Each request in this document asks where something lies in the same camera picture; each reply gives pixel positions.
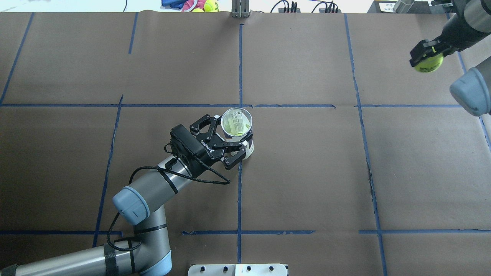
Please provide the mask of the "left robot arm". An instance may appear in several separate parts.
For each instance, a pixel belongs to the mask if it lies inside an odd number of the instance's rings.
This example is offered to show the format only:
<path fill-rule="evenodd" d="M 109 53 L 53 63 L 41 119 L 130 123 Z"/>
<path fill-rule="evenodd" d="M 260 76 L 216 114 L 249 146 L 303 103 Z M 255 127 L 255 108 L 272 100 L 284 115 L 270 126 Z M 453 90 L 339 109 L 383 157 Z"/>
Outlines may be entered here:
<path fill-rule="evenodd" d="M 165 276 L 173 268 L 165 203 L 191 182 L 228 185 L 213 166 L 235 167 L 253 152 L 253 120 L 240 108 L 204 115 L 189 128 L 170 131 L 169 156 L 136 168 L 113 198 L 116 215 L 106 242 L 41 261 L 1 270 L 2 276 Z"/>

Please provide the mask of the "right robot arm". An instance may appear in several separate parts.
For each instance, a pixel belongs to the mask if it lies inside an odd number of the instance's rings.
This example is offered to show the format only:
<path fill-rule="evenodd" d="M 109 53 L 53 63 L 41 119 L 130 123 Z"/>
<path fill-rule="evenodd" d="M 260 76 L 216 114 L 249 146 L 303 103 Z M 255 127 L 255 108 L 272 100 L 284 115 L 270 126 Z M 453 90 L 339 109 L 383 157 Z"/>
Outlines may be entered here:
<path fill-rule="evenodd" d="M 453 0 L 452 5 L 452 15 L 440 35 L 421 40 L 410 51 L 410 66 L 430 73 L 445 57 L 460 53 L 465 72 L 450 85 L 450 94 L 474 117 L 489 115 L 491 2 Z"/>

